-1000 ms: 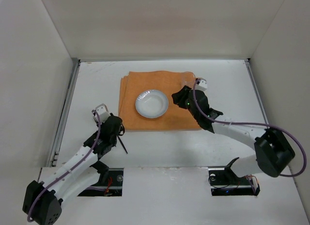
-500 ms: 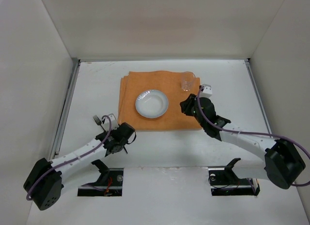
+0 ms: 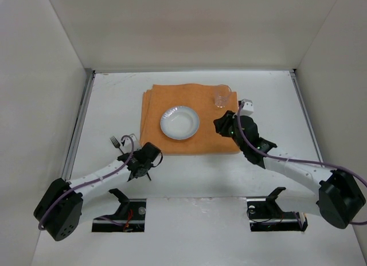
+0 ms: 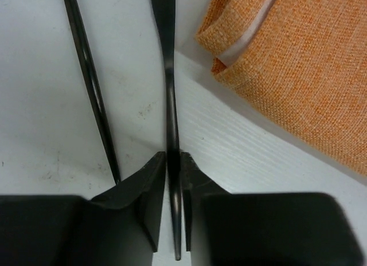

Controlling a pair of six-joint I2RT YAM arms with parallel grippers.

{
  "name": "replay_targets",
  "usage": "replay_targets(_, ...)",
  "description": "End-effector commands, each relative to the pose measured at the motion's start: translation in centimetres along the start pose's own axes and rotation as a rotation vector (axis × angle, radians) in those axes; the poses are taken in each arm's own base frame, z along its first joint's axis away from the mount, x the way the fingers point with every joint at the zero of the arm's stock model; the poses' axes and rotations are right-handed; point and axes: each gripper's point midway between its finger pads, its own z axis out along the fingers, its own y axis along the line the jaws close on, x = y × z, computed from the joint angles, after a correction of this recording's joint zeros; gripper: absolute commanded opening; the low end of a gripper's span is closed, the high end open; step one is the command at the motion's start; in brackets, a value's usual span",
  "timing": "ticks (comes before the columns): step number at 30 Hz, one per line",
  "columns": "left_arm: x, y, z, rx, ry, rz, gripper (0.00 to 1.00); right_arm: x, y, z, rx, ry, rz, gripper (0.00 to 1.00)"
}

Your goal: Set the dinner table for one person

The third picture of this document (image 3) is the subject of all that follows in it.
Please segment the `clear plastic cup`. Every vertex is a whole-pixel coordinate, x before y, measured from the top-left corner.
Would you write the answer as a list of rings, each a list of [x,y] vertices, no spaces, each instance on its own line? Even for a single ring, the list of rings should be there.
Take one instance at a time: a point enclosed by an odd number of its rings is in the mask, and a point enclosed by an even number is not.
[[[214,87],[214,104],[218,108],[224,108],[232,95],[230,86],[220,84]]]

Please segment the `white bowl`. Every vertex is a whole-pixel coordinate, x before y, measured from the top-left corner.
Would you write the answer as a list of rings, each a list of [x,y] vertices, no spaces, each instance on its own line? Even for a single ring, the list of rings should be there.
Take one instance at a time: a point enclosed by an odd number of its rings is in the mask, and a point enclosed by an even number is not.
[[[196,134],[200,118],[195,110],[187,106],[174,106],[165,111],[160,119],[164,135],[173,140],[186,140]]]

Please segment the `orange cloth placemat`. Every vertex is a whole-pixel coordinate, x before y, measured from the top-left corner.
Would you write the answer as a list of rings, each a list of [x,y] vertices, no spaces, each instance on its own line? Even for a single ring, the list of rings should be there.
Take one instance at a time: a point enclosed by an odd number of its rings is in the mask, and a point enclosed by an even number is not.
[[[156,85],[143,94],[140,121],[140,145],[150,142],[165,155],[200,155],[238,153],[240,150],[230,138],[216,133],[213,121],[227,110],[238,110],[237,93],[233,92],[227,105],[214,104],[214,85],[180,84]],[[160,128],[162,115],[170,108],[182,105],[192,108],[199,117],[198,131],[189,139],[174,140]]]

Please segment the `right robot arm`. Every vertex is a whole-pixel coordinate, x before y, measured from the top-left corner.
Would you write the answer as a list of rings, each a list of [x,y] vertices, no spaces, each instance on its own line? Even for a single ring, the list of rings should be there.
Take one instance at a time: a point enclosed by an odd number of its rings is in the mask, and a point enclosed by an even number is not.
[[[259,135],[249,116],[227,111],[213,122],[216,133],[231,138],[253,165],[274,171],[303,185],[316,197],[316,212],[329,224],[345,229],[366,204],[358,176],[338,166],[291,157]]]

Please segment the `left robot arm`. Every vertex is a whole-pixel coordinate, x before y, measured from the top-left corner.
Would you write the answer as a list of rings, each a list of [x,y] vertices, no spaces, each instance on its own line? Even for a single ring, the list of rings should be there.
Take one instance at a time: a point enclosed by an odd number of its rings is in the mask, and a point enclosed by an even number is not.
[[[33,213],[39,230],[61,241],[78,224],[99,218],[120,226],[124,232],[131,231],[130,221],[139,213],[118,186],[148,175],[156,166],[154,161],[162,159],[162,151],[148,142],[92,174],[71,181],[54,180]]]

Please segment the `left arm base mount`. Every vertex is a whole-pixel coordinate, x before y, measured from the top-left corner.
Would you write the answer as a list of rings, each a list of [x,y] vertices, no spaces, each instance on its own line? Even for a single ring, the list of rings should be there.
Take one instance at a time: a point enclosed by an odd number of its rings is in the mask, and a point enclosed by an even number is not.
[[[95,218],[94,233],[142,233],[145,231],[147,199],[130,199],[112,215]]]

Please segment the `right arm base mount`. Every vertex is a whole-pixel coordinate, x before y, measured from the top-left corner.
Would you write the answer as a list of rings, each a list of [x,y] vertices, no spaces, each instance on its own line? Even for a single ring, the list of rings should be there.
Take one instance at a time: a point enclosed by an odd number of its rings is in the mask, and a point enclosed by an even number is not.
[[[274,198],[251,197],[246,202],[251,232],[305,232],[308,228],[306,216],[282,211]]]

